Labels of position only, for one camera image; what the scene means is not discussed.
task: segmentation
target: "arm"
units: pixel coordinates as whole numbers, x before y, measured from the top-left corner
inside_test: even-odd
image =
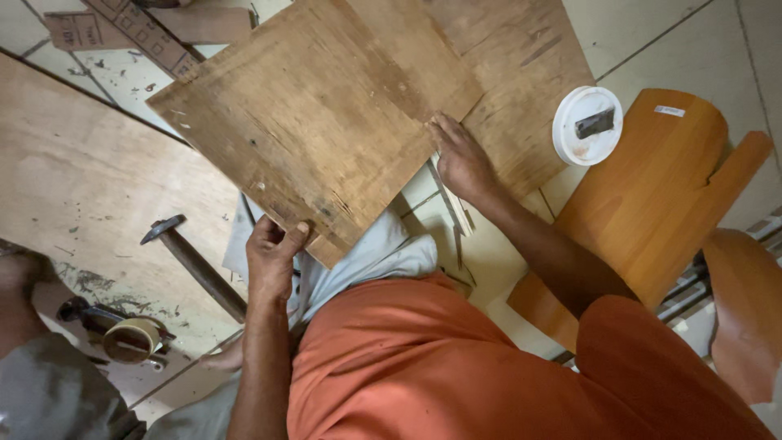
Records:
[[[227,439],[288,438],[291,362],[286,303],[293,256],[307,242],[308,233],[309,226],[300,223],[285,234],[264,216],[247,240],[249,300],[241,341],[243,373]]]
[[[440,149],[443,183],[505,234],[577,319],[607,294],[639,301],[605,262],[519,204],[500,184],[481,146],[454,119],[437,114],[428,126]]]

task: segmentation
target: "plywood sheet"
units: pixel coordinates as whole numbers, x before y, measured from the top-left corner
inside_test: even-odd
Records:
[[[655,112],[660,105],[685,116]],[[654,308],[773,148],[768,136],[750,132],[712,174],[726,141],[726,122],[711,103],[645,89],[625,116],[616,149],[590,168],[554,226],[606,261]],[[508,304],[576,350],[576,318],[534,273],[519,281]]]
[[[594,85],[560,0],[424,0],[486,94],[462,121],[517,200],[566,167],[551,141],[559,103]]]
[[[185,214],[178,231],[220,267],[237,191],[196,151],[7,56],[0,151],[0,237],[127,286],[129,301],[180,305],[210,321],[200,337],[238,328],[161,242],[139,245],[152,222]]]
[[[717,373],[748,405],[771,402],[782,361],[782,268],[760,243],[732,229],[717,229],[703,255],[717,308]]]
[[[148,104],[330,267],[481,95],[418,0],[300,0]]]

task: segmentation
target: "hammer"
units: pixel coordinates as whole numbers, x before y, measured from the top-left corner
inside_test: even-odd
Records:
[[[163,241],[174,257],[193,275],[195,281],[215,301],[228,312],[237,323],[244,323],[247,314],[247,303],[233,290],[228,282],[199,254],[185,238],[174,230],[174,227],[185,221],[183,214],[175,215],[164,221],[152,224],[152,229],[144,236],[142,244],[157,237]]]

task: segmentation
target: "white container lid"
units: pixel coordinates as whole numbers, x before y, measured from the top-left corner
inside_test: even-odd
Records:
[[[579,139],[576,122],[600,112],[614,109],[614,127]],[[622,135],[622,104],[611,91],[602,87],[583,86],[570,92],[559,104],[554,116],[551,137],[559,157],[571,165],[594,165],[614,150]]]

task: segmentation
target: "orange shirt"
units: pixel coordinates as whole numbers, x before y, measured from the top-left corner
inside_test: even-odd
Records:
[[[581,374],[518,350],[441,273],[378,280],[315,315],[293,361],[290,438],[773,438],[669,328],[607,296]]]

